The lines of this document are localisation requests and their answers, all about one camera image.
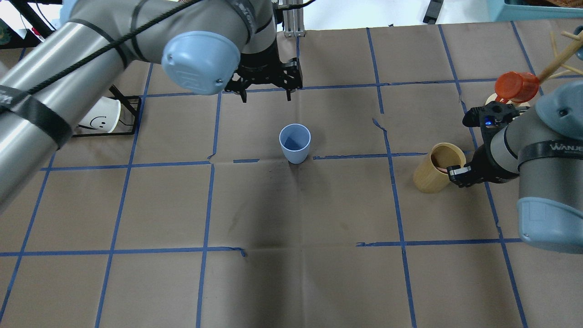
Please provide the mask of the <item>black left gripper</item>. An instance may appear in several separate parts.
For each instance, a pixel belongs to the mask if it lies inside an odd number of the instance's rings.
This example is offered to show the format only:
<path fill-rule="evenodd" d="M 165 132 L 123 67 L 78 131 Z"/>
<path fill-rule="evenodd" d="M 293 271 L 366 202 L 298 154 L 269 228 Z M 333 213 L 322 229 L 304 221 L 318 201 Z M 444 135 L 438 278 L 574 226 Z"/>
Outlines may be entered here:
<path fill-rule="evenodd" d="M 239 79 L 232 79 L 225 91 L 238 94 L 243 103 L 247 102 L 246 89 L 250 85 L 271 84 L 286 92 L 286 100 L 292 101 L 292 94 L 303 88 L 303 75 L 299 58 L 287 62 L 280 60 L 279 46 L 273 41 L 266 49 L 255 53 L 241 53 L 240 63 L 235 73 Z"/>

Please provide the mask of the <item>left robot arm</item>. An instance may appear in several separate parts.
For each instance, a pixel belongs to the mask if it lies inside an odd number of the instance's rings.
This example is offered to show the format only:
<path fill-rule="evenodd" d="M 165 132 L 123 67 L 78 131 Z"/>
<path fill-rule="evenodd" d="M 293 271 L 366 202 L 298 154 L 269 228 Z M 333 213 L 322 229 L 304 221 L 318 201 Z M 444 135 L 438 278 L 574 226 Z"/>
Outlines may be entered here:
<path fill-rule="evenodd" d="M 196 95 L 253 84 L 288 95 L 303 87 L 297 58 L 281 62 L 283 12 L 310 0 L 71 0 L 52 33 L 1 79 L 1 210 L 52 154 L 105 90 L 134 61 L 162 65 Z"/>

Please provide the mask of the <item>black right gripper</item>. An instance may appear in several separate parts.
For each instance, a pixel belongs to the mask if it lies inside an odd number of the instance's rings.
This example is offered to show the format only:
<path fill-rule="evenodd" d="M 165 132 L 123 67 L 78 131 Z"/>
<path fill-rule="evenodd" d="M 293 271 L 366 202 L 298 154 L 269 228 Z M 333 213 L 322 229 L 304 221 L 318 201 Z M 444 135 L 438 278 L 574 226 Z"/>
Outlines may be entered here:
<path fill-rule="evenodd" d="M 472 160 L 465 166 L 448 166 L 446 173 L 449 181 L 458 188 L 469 188 L 484 182 L 504 184 L 519 177 L 519 174 L 510 172 L 497 164 L 487 151 L 486 144 L 477 148 Z"/>

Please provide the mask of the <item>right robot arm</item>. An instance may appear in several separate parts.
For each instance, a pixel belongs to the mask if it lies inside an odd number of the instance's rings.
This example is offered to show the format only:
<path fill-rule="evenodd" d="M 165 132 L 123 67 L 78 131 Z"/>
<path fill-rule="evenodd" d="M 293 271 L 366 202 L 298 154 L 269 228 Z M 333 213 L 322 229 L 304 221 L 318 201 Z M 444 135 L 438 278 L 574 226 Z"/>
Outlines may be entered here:
<path fill-rule="evenodd" d="M 463 125 L 479 127 L 472 160 L 448 166 L 460 188 L 519 179 L 519 237 L 546 251 L 583 252 L 583 82 L 561 85 L 534 106 L 491 101 Z"/>

